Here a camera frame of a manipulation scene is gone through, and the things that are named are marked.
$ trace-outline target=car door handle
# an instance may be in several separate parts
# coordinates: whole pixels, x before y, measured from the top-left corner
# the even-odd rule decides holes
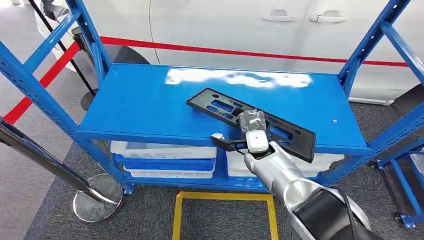
[[[296,21],[296,17],[288,14],[285,9],[272,9],[265,16],[263,20],[275,21],[275,22],[293,22]]]
[[[346,21],[346,17],[341,16],[338,10],[326,10],[322,14],[314,14],[309,20],[317,23],[340,23]]]

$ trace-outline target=black cable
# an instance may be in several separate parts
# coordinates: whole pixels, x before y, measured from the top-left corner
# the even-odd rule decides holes
[[[353,239],[358,239],[357,238],[357,232],[356,232],[356,225],[355,225],[355,218],[354,218],[354,214],[352,213],[352,209],[351,209],[351,205],[349,204],[349,199],[348,196],[346,195],[345,191],[343,191],[343,189],[341,189],[338,186],[330,186],[330,188],[335,189],[338,191],[338,193],[343,197],[344,200],[344,204],[346,205],[347,208],[347,216],[349,217],[349,222],[350,222],[350,226],[352,228],[352,236]]]
[[[47,29],[52,32],[53,28],[50,25],[50,23],[47,21],[46,17],[42,14],[42,12],[40,11],[39,7],[36,5],[36,3],[34,2],[34,0],[28,0],[29,3],[31,4],[32,8],[35,10],[35,12],[38,14],[38,16],[40,17],[40,19],[42,20],[42,22],[44,23],[44,25],[47,27]],[[59,44],[60,48],[62,49],[63,52],[65,52],[67,50],[67,48],[65,47],[65,45],[59,40],[59,42],[57,43]],[[90,86],[89,82],[87,81],[87,79],[84,77],[83,73],[81,72],[81,70],[78,68],[77,64],[75,63],[75,61],[73,59],[70,60],[70,64],[73,66],[73,68],[75,69],[76,73],[79,75],[79,77],[81,78],[81,80],[84,82],[85,86],[87,87],[87,89],[90,91],[90,93],[95,96],[96,93],[94,92],[94,90],[92,89],[92,87]]]

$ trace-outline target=chrome stanchion base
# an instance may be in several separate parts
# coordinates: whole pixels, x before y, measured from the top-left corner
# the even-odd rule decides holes
[[[88,223],[107,219],[120,207],[124,195],[123,187],[106,173],[95,175],[87,181],[105,197],[118,204],[99,202],[84,192],[77,191],[73,198],[73,211],[79,219]]]
[[[87,111],[90,107],[90,104],[92,104],[92,101],[94,99],[94,96],[91,92],[87,92],[82,98],[81,98],[81,108],[84,109],[84,111]]]

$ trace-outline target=gray floor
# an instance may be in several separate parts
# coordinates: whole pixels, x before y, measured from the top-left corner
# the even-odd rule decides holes
[[[0,8],[0,41],[21,61],[25,61],[42,41],[34,21],[34,13],[27,6]],[[85,60],[79,55],[76,60],[77,63],[82,63],[81,67],[85,66],[82,69],[84,75],[95,86],[93,73],[84,64]],[[41,77],[54,61],[53,55],[48,56],[35,72],[35,76]],[[0,114],[4,115],[23,95],[1,74],[0,85]],[[80,99],[87,89],[74,72],[64,69],[47,90],[77,123],[81,120],[84,111],[80,107]],[[417,88],[388,107],[353,103],[352,108],[365,138],[370,140],[423,100],[422,88]],[[38,108],[32,106],[15,125],[59,159],[65,158],[69,165],[85,177],[100,172],[78,147],[71,146],[71,140]],[[423,135],[423,132],[416,133],[414,137],[417,135]],[[71,211],[75,193],[73,189],[4,145],[0,145],[0,153],[4,156],[0,158],[1,240],[22,239],[24,236],[31,240],[171,237],[175,195],[181,189],[139,186],[132,196],[125,198],[120,211],[113,218],[101,223],[86,224],[79,221]],[[340,184],[363,207],[373,223],[373,229],[380,236],[385,239],[420,239],[423,235],[423,226],[405,230],[392,220],[393,212],[409,209],[402,192],[397,191],[396,181],[392,179],[390,170],[385,175],[361,167]],[[390,188],[376,187],[386,185]],[[276,210],[280,239],[299,239],[287,226],[286,213],[277,206]],[[184,201],[181,239],[224,238],[269,238],[265,205],[261,202],[241,201]]]

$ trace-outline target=white car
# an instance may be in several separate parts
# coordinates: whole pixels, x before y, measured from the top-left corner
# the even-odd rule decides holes
[[[84,0],[100,36],[292,56],[347,59],[388,0]],[[55,5],[67,8],[65,0]],[[424,56],[424,2],[413,0],[394,27]],[[48,35],[43,23],[38,28]],[[72,43],[70,35],[62,39]],[[151,64],[338,73],[343,63],[134,47]],[[387,39],[368,61],[403,62]],[[349,100],[389,105],[419,84],[408,67],[362,65]]]

